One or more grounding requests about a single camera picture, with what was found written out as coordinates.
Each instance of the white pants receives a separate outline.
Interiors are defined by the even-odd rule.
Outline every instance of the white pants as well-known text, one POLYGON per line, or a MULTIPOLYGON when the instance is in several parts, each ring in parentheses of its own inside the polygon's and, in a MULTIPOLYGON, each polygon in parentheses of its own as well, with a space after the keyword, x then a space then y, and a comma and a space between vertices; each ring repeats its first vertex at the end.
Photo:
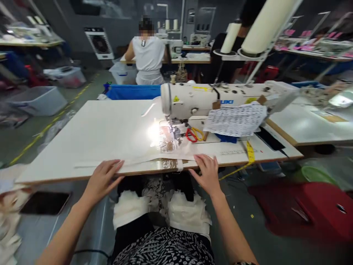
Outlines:
POLYGON ((164 83, 164 78, 160 70, 139 71, 136 76, 138 85, 160 85, 164 83))

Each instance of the person's left hand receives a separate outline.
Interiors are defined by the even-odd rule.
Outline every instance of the person's left hand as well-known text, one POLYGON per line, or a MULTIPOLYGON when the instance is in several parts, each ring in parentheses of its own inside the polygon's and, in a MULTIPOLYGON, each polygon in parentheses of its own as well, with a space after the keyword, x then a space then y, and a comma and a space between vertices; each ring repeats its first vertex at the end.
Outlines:
POLYGON ((120 176, 117 180, 111 182, 112 177, 121 169, 123 164, 124 160, 109 160, 103 161, 97 166, 80 201, 88 207, 95 206, 123 180, 125 176, 120 176))

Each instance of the black and white patterned clothing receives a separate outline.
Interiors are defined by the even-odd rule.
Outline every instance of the black and white patterned clothing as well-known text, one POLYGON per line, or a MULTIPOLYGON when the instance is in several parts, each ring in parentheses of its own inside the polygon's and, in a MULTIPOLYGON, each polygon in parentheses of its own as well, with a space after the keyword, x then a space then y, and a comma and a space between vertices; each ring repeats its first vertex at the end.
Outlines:
POLYGON ((113 265, 214 264, 212 251, 201 237, 174 228, 158 228, 123 249, 113 265))

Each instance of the yellow sticker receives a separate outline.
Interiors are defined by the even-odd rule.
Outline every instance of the yellow sticker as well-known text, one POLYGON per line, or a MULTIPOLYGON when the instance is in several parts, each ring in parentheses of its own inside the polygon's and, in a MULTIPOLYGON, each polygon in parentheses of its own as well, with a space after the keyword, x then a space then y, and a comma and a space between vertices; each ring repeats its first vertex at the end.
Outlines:
POLYGON ((248 99, 245 101, 244 104, 249 104, 249 103, 251 103, 251 102, 253 102, 253 101, 255 101, 255 100, 256 100, 256 98, 248 98, 248 99))
POLYGON ((193 86, 192 87, 194 90, 196 91, 204 91, 204 92, 211 92, 212 88, 205 88, 205 87, 201 87, 201 86, 193 86))

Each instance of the hand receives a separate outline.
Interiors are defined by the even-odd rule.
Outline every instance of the hand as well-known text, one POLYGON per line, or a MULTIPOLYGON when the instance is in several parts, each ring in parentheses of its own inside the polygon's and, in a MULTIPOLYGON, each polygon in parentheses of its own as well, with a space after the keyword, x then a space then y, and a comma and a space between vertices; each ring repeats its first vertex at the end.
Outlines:
POLYGON ((123 164, 123 160, 110 160, 103 161, 97 166, 80 201, 88 207, 95 206, 123 180, 125 176, 120 176, 113 183, 111 182, 112 177, 121 169, 123 164))
POLYGON ((218 180, 218 162, 217 158, 210 158, 207 155, 194 155, 195 161, 199 166, 202 176, 199 176, 195 170, 189 169, 191 175, 200 184, 200 186, 213 197, 222 192, 218 180))

